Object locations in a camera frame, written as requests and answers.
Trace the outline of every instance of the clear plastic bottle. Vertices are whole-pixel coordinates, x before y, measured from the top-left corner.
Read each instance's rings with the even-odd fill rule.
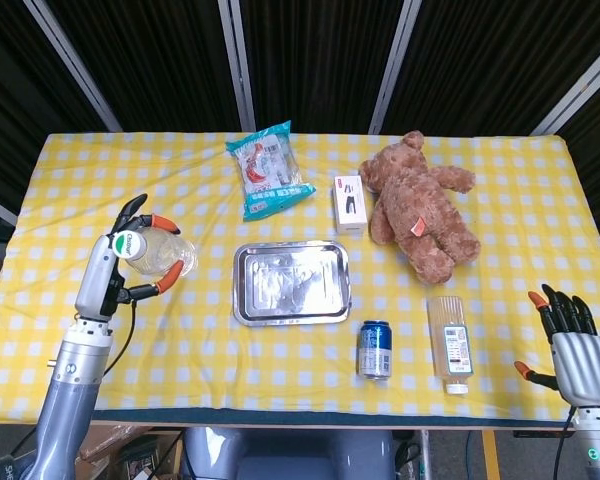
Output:
[[[469,392],[467,379],[473,375],[469,332],[460,297],[434,297],[427,305],[436,376],[451,395]]]
[[[163,275],[178,260],[184,261],[180,276],[198,266],[193,244],[159,228],[125,230],[115,235],[113,251],[143,275]]]

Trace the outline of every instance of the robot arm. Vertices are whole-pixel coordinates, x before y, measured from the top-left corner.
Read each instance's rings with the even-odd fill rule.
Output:
[[[144,204],[142,194],[123,208],[113,229],[97,241],[85,270],[76,299],[75,323],[66,332],[47,396],[37,424],[37,452],[16,461],[8,457],[0,463],[3,478],[26,480],[72,480],[78,449],[91,422],[112,344],[109,320],[118,304],[132,303],[159,295],[178,279],[184,263],[177,261],[166,275],[153,284],[124,288],[118,272],[118,257],[112,241],[121,230],[153,226],[180,233],[176,225],[157,215],[134,214]]]
[[[549,302],[529,292],[551,347],[555,376],[515,362],[528,381],[558,390],[575,409],[573,427],[591,480],[600,479],[600,337],[586,303],[542,286]]]

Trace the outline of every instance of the yellow checkered tablecloth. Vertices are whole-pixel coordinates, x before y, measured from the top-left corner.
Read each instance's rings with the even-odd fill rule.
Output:
[[[173,219],[199,249],[197,271],[138,306],[133,341],[105,378],[99,409],[230,407],[561,420],[555,392],[524,383],[512,363],[552,369],[526,297],[548,282],[588,301],[600,330],[600,238],[558,137],[427,138],[431,165],[477,174],[467,196],[449,193],[482,241],[473,265],[436,288],[420,284],[395,246],[337,236],[331,181],[398,137],[293,135],[317,192],[283,213],[243,223],[243,192],[224,142],[240,134],[52,135],[40,154],[0,275],[0,422],[34,421],[42,406],[87,257],[120,207],[147,192],[143,212]],[[367,197],[369,212],[372,199]],[[341,324],[251,329],[232,317],[232,260],[248,242],[335,239],[349,253],[353,306]],[[127,285],[144,283],[121,264]],[[475,375],[466,397],[433,375],[426,298],[463,298]],[[393,376],[355,374],[367,319],[394,334]],[[129,329],[121,306],[112,357]]]

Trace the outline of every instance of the soda can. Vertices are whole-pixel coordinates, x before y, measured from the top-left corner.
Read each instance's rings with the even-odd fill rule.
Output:
[[[358,339],[358,374],[373,380],[391,376],[391,328],[388,322],[367,320]]]

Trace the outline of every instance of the snack bag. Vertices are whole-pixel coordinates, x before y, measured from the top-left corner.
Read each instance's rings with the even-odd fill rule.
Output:
[[[293,157],[286,121],[237,142],[227,142],[227,150],[236,157],[244,184],[245,221],[259,220],[295,205],[316,191],[303,183]]]

